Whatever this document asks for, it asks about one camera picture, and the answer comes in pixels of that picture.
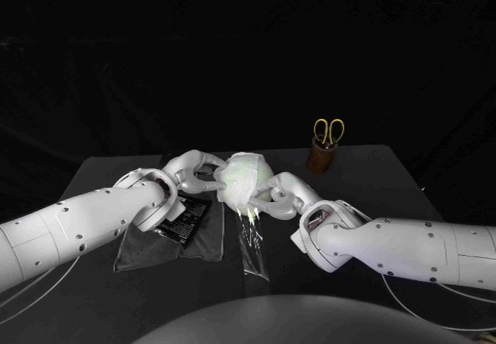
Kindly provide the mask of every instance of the table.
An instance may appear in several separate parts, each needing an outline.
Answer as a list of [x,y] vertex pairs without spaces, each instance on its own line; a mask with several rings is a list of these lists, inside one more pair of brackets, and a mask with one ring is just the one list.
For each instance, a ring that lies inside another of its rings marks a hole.
[[[162,166],[181,152],[87,159],[62,199],[111,186],[137,167]],[[223,159],[233,153],[213,152]],[[340,147],[333,165],[321,176],[304,167],[307,148],[255,153],[263,155],[273,173],[291,172],[324,199],[343,199],[372,218],[387,216],[442,221],[389,147]],[[289,240],[297,230],[297,218],[278,221],[262,214],[261,230],[272,294],[331,295],[400,309],[387,294],[380,275],[356,259],[333,274],[311,263]],[[222,262],[177,259],[157,267],[113,273],[118,245],[119,239],[82,256],[67,277],[41,301],[0,326],[2,343],[131,343],[175,317],[243,297],[235,213],[227,208]],[[487,310],[478,306],[477,310],[471,309],[470,300],[447,294],[435,285],[395,277],[387,280],[403,302],[429,320],[458,326],[487,321]]]

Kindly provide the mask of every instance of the white cable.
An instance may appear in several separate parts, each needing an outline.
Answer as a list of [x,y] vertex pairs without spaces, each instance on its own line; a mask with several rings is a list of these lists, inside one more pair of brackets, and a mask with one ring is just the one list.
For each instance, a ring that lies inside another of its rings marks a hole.
[[451,292],[455,292],[457,294],[459,294],[461,296],[464,297],[470,297],[471,299],[474,300],[478,300],[478,301],[484,301],[484,302],[488,302],[488,303],[496,303],[496,300],[488,300],[488,299],[483,299],[481,297],[477,297],[477,296],[471,296],[462,292],[458,292],[457,290],[451,289],[449,287],[447,287],[445,285],[441,285],[438,283],[438,285],[444,288],[444,289],[448,289]]
[[75,262],[72,263],[69,270],[64,272],[63,276],[60,277],[60,279],[56,281],[56,284],[49,288],[49,290],[44,292],[44,294],[36,299],[36,301],[33,301],[33,303],[24,308],[21,309],[14,315],[11,315],[10,317],[7,317],[7,319],[4,319],[0,322],[0,325],[2,325],[8,320],[11,320],[20,313],[23,313],[25,310],[28,310],[28,308],[31,308],[31,306],[34,306],[34,304],[37,303],[37,301],[46,296],[46,294],[53,290],[53,288],[57,286],[57,284],[62,282],[62,279],[67,276],[69,271],[72,270],[72,268],[75,267],[75,263],[77,262],[79,257],[75,259]]
[[44,276],[53,271],[53,269],[50,269],[2,303],[0,303],[0,308],[2,306],[5,306],[5,304],[15,299],[23,292],[25,292],[25,290],[44,278]]
[[412,316],[415,316],[418,319],[429,322],[431,324],[439,326],[441,328],[445,328],[447,330],[452,330],[452,331],[461,331],[461,332],[491,332],[496,331],[496,328],[449,328],[447,326],[441,326],[438,324],[435,324],[432,321],[425,320],[422,317],[419,317],[409,309],[408,307],[400,303],[400,301],[397,300],[397,297],[395,296],[395,293],[392,292],[390,288],[389,288],[389,284],[387,281],[385,280],[385,276],[382,275],[382,279],[385,281],[385,286],[387,287],[387,291],[392,295],[392,297],[395,298],[395,301],[400,304],[400,307],[408,311],[409,314],[412,314]]

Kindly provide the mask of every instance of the brown cup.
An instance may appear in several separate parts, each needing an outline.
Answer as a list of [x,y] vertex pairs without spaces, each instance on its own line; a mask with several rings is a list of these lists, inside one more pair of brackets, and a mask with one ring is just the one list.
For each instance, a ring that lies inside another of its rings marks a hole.
[[315,137],[312,137],[307,159],[307,169],[312,173],[323,173],[327,171],[327,168],[333,163],[333,155],[335,150],[337,142],[328,148],[324,148],[321,143],[315,140]]

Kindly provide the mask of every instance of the black package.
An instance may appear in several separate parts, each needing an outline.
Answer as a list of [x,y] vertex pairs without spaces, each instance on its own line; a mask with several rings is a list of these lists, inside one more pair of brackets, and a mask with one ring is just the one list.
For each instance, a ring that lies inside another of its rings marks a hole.
[[177,195],[177,200],[186,207],[184,212],[173,222],[164,219],[161,224],[152,229],[152,232],[167,237],[174,242],[178,242],[181,247],[186,248],[209,210],[211,201],[193,199],[183,194]]

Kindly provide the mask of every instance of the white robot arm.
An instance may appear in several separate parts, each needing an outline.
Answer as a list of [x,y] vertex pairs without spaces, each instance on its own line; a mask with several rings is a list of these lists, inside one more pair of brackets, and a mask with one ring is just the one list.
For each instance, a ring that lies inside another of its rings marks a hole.
[[217,157],[191,150],[162,170],[138,168],[111,188],[0,224],[0,292],[106,244],[131,222],[147,231],[164,218],[173,221],[184,211],[177,187],[190,194],[224,188],[194,177],[204,163],[224,167]]
[[[380,274],[496,290],[496,227],[360,219],[346,202],[321,200],[286,172],[261,184],[256,192],[268,189],[275,202],[252,198],[249,204],[276,219],[281,214],[301,215],[291,239],[327,272],[354,257]],[[286,199],[292,199],[292,212],[278,204]]]

